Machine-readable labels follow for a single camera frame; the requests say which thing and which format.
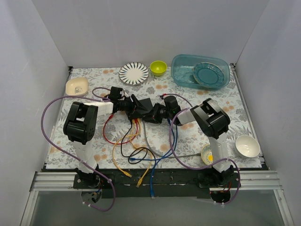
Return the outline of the lime green bowl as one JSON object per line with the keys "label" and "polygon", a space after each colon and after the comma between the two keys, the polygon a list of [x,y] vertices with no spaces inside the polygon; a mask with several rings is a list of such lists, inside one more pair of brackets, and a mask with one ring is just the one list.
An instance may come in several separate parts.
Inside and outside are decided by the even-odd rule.
{"label": "lime green bowl", "polygon": [[150,71],[154,76],[162,76],[166,70],[167,64],[160,60],[154,61],[150,65]]}

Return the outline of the yellow patterned small bowl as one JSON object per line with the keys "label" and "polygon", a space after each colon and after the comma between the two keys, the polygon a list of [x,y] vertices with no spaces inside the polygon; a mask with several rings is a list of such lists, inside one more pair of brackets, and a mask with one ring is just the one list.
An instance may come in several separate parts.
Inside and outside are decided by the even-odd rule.
{"label": "yellow patterned small bowl", "polygon": [[205,165],[210,165],[213,163],[212,149],[209,144],[205,145],[201,150],[201,159]]}

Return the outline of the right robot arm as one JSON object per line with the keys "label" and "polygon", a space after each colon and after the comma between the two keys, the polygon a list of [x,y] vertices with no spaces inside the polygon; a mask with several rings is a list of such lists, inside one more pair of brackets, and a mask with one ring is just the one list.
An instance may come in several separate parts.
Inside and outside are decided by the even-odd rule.
{"label": "right robot arm", "polygon": [[196,121],[202,132],[208,137],[212,149],[214,165],[217,173],[213,174],[213,183],[218,187],[226,186],[230,181],[227,172],[232,171],[232,165],[227,160],[227,132],[230,118],[216,101],[208,98],[192,108],[181,109],[174,96],[164,99],[164,105],[156,103],[152,110],[144,116],[144,120],[159,124],[163,119],[170,119],[172,124],[183,126]]}

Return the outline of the cream square dish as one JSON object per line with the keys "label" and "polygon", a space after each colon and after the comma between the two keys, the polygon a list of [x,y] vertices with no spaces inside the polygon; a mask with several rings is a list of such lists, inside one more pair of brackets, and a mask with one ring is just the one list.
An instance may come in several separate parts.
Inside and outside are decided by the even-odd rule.
{"label": "cream square dish", "polygon": [[83,96],[87,92],[88,80],[84,77],[70,79],[65,85],[65,93],[68,96]]}

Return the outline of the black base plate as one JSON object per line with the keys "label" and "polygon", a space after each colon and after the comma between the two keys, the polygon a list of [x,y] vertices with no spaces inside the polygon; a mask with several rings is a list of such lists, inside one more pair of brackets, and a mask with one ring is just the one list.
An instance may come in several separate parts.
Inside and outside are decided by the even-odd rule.
{"label": "black base plate", "polygon": [[118,198],[128,197],[198,197],[210,198],[210,189],[222,194],[239,186],[238,174],[218,183],[211,169],[156,169],[146,172],[143,169],[130,169],[131,177],[117,169],[102,169],[103,177],[93,174],[86,181],[78,174],[74,177],[73,188],[82,190],[100,190],[102,198],[108,199],[116,193]]}

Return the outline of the striped white plate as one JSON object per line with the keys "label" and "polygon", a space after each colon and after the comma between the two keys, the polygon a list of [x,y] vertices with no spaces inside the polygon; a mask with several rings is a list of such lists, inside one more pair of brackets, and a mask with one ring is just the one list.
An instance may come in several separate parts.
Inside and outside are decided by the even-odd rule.
{"label": "striped white plate", "polygon": [[131,86],[144,83],[149,76],[149,69],[146,65],[139,62],[131,62],[122,66],[119,70],[120,80]]}

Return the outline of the white ceramic bowl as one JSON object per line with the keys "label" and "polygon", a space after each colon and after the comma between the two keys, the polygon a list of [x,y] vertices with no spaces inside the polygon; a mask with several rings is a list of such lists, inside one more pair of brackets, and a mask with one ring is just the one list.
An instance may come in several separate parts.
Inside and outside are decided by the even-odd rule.
{"label": "white ceramic bowl", "polygon": [[260,145],[251,136],[239,136],[235,141],[235,149],[243,158],[254,158],[260,153]]}

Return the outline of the teal plastic tub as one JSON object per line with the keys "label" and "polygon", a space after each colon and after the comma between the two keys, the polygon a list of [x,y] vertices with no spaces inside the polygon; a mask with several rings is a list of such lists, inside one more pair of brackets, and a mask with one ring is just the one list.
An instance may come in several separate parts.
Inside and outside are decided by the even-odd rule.
{"label": "teal plastic tub", "polygon": [[[203,62],[213,63],[221,68],[226,79],[224,85],[222,85],[221,87],[210,88],[208,86],[200,85],[196,82],[193,77],[193,68],[195,65]],[[226,87],[230,82],[230,69],[229,65],[224,60],[219,58],[180,54],[176,55],[172,60],[171,76],[174,82],[179,86],[194,89],[217,90]]]}

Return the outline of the aluminium frame rail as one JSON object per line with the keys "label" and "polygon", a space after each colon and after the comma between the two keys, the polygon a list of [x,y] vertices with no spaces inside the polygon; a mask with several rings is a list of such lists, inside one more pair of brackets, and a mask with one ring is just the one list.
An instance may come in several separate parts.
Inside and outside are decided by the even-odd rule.
{"label": "aluminium frame rail", "polygon": [[114,183],[87,186],[73,171],[35,174],[21,220],[23,226],[292,226],[276,171],[243,170],[225,188],[205,186],[200,173],[159,169],[137,186],[114,169]]}

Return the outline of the teal glass plate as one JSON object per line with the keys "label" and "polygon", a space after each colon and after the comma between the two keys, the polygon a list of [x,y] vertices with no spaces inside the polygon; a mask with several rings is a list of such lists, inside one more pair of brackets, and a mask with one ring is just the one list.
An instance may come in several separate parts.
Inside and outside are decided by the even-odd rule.
{"label": "teal glass plate", "polygon": [[193,77],[198,84],[210,88],[221,87],[226,81],[221,68],[209,62],[195,65],[193,68]]}

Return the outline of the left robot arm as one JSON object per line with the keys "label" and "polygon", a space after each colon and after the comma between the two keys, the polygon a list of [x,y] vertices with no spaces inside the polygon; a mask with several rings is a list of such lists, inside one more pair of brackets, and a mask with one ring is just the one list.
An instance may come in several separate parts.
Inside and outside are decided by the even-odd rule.
{"label": "left robot arm", "polygon": [[84,183],[89,188],[96,188],[100,183],[99,175],[94,173],[97,162],[92,155],[91,148],[97,117],[124,111],[130,120],[141,119],[151,108],[150,98],[138,100],[135,95],[129,96],[122,88],[117,87],[111,87],[104,101],[72,103],[63,126],[63,133],[73,142],[76,155],[82,160],[77,172],[84,176]]}

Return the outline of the dark grey network switch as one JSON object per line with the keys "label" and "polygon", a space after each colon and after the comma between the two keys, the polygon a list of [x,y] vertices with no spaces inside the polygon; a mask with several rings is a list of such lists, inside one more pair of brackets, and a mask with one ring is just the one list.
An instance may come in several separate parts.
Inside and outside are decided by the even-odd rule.
{"label": "dark grey network switch", "polygon": [[139,102],[144,106],[145,110],[138,110],[138,113],[147,114],[152,110],[153,105],[150,98],[142,99]]}

